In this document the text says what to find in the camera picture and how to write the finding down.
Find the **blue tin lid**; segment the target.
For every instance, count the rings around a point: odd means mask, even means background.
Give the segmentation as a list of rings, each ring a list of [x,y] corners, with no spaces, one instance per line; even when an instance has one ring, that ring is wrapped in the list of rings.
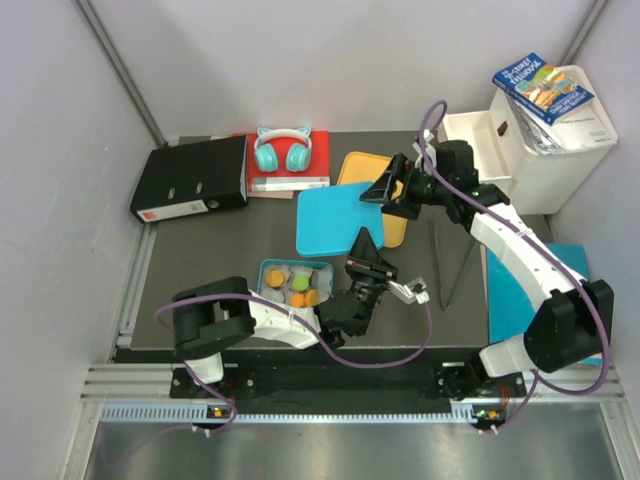
[[[372,182],[335,185],[302,191],[297,198],[297,253],[302,257],[330,257],[350,251],[362,227],[374,245],[384,244],[381,206],[362,202]]]

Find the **round orange cookie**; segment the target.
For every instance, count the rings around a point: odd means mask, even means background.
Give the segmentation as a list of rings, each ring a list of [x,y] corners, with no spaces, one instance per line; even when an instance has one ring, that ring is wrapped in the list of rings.
[[[316,289],[310,289],[305,293],[304,299],[307,307],[315,307],[320,302],[320,292]]]
[[[266,285],[273,289],[281,288],[286,281],[286,274],[281,270],[271,270],[265,277]]]

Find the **green cookie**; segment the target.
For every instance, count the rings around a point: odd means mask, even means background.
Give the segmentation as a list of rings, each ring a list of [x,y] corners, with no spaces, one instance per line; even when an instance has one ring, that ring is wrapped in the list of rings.
[[[291,286],[296,292],[304,292],[310,288],[310,277],[305,274],[296,274],[292,277]]]

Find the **orange flower cookie bottom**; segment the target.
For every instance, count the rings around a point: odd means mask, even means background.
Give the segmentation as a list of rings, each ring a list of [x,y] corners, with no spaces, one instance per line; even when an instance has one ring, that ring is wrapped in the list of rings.
[[[301,292],[294,293],[289,299],[289,304],[295,308],[304,308],[306,306],[306,295]]]

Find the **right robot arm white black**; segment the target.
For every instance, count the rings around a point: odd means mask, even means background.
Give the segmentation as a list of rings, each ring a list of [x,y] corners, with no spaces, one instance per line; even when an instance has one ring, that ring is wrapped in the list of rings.
[[[504,376],[527,370],[553,373],[595,355],[601,358],[599,378],[604,380],[611,364],[614,293],[609,284],[586,280],[552,254],[502,190],[480,182],[466,141],[418,145],[420,161],[394,155],[361,201],[410,220],[424,205],[443,207],[453,223],[499,258],[535,310],[525,332],[484,347],[467,363],[469,388],[487,396]]]

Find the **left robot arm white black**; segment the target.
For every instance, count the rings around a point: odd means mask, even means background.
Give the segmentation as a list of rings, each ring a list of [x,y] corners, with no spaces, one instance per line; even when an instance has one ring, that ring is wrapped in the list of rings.
[[[248,288],[240,276],[180,292],[158,310],[172,313],[174,355],[188,366],[192,384],[205,396],[226,387],[221,354],[250,338],[272,340],[299,350],[320,346],[339,363],[360,369],[403,365],[420,353],[382,364],[356,364],[335,353],[346,337],[366,333],[381,296],[389,291],[407,304],[426,306],[429,295],[424,280],[397,282],[397,268],[379,253],[369,230],[362,227],[345,263],[351,285],[315,306],[295,307],[268,300]]]

